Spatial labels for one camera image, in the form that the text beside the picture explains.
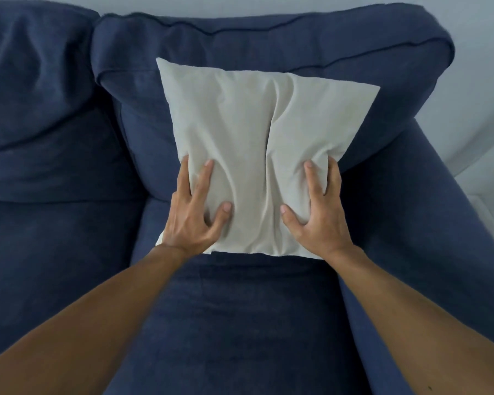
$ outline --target hand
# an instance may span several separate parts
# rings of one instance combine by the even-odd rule
[[[309,222],[306,225],[300,224],[287,205],[282,205],[280,208],[282,220],[300,245],[327,260],[335,253],[354,248],[340,202],[342,179],[339,166],[333,158],[329,157],[328,187],[325,195],[313,163],[307,161],[304,163],[304,168],[311,198]]]
[[[213,167],[214,161],[209,159],[201,169],[192,195],[189,183],[189,156],[186,155],[181,161],[178,189],[172,194],[162,244],[180,249],[185,259],[201,254],[214,244],[220,238],[231,214],[232,204],[224,202],[220,205],[212,225],[207,225],[203,218]]]

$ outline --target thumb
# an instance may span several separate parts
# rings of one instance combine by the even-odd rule
[[[285,204],[280,206],[283,224],[289,229],[295,239],[302,234],[303,226],[300,224],[291,208]]]
[[[220,239],[221,231],[223,230],[225,223],[227,223],[227,221],[231,217],[231,209],[232,204],[230,202],[224,202],[218,208],[216,217],[214,218],[214,222],[212,223],[212,226],[209,230],[209,237],[214,242]]]

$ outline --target blue sofa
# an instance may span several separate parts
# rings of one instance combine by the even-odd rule
[[[136,263],[178,160],[155,58],[381,86],[340,162],[355,243],[494,341],[494,242],[414,117],[454,58],[422,7],[229,19],[0,1],[0,352]],[[159,297],[106,390],[411,391],[327,264],[213,253]]]

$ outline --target white pillow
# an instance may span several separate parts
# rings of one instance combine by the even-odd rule
[[[284,226],[280,205],[308,221],[304,161],[316,164],[325,190],[328,155],[336,160],[344,155],[379,87],[157,62],[178,157],[190,156],[191,188],[205,161],[214,159],[207,217],[213,219],[223,201],[233,203],[230,224],[207,252],[317,259]]]

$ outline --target sofa armrest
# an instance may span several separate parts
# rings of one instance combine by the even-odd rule
[[[417,122],[343,174],[353,241],[383,269],[494,341],[494,241]],[[375,395],[412,393],[357,299],[343,285]]]

